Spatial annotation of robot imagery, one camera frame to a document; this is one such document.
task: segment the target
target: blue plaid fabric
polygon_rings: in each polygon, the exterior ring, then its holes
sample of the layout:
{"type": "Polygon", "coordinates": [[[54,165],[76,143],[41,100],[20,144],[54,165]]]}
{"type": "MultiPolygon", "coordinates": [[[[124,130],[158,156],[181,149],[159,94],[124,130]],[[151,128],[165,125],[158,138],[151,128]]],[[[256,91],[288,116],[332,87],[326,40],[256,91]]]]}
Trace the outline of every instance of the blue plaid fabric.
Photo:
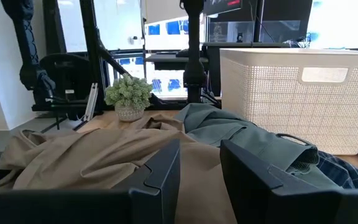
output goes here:
{"type": "Polygon", "coordinates": [[[358,189],[358,169],[348,162],[331,154],[318,152],[320,162],[317,167],[335,184],[344,189],[358,189]]]}

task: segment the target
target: white laundry basket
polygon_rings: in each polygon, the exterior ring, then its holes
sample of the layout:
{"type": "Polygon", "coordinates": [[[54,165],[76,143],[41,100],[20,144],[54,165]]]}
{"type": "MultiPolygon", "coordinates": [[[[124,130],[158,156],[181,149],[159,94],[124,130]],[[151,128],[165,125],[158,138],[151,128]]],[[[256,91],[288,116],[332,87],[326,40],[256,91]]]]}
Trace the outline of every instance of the white laundry basket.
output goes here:
{"type": "Polygon", "coordinates": [[[331,154],[358,153],[358,52],[221,49],[222,107],[331,154]]]}

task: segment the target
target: beige fabric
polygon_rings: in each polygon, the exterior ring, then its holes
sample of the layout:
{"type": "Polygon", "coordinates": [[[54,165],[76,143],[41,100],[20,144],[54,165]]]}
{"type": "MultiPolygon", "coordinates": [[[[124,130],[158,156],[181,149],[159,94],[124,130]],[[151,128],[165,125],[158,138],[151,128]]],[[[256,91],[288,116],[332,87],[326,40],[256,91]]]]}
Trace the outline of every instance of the beige fabric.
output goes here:
{"type": "Polygon", "coordinates": [[[172,139],[181,141],[181,181],[176,223],[235,223],[219,149],[188,137],[180,121],[156,115],[127,129],[96,129],[66,136],[22,131],[0,160],[13,171],[0,181],[9,189],[110,189],[172,139]]]}

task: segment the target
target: gray floor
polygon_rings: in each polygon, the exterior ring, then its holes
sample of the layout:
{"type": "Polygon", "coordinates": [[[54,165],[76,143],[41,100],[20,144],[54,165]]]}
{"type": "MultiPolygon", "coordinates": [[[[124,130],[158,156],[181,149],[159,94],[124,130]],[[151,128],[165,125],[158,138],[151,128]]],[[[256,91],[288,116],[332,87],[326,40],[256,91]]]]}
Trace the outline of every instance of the gray floor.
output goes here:
{"type": "MultiPolygon", "coordinates": [[[[29,129],[33,131],[41,131],[46,127],[50,126],[55,122],[55,118],[35,118],[19,127],[12,129],[10,131],[0,131],[0,152],[3,151],[11,138],[12,134],[21,130],[21,129],[29,129]]],[[[47,131],[49,133],[58,133],[62,131],[67,131],[73,129],[75,126],[79,125],[81,121],[69,121],[66,119],[62,123],[60,123],[60,130],[58,131],[56,127],[47,131]]]]}

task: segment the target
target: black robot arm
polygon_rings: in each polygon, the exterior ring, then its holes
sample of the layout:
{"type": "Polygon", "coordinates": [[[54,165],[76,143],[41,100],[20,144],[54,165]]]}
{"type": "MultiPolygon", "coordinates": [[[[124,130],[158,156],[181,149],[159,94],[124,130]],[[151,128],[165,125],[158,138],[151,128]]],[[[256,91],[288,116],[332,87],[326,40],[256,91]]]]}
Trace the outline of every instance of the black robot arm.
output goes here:
{"type": "Polygon", "coordinates": [[[36,103],[45,103],[53,98],[55,82],[41,68],[31,27],[34,14],[32,0],[1,0],[6,14],[12,19],[23,60],[20,81],[28,90],[33,90],[36,103]]]}

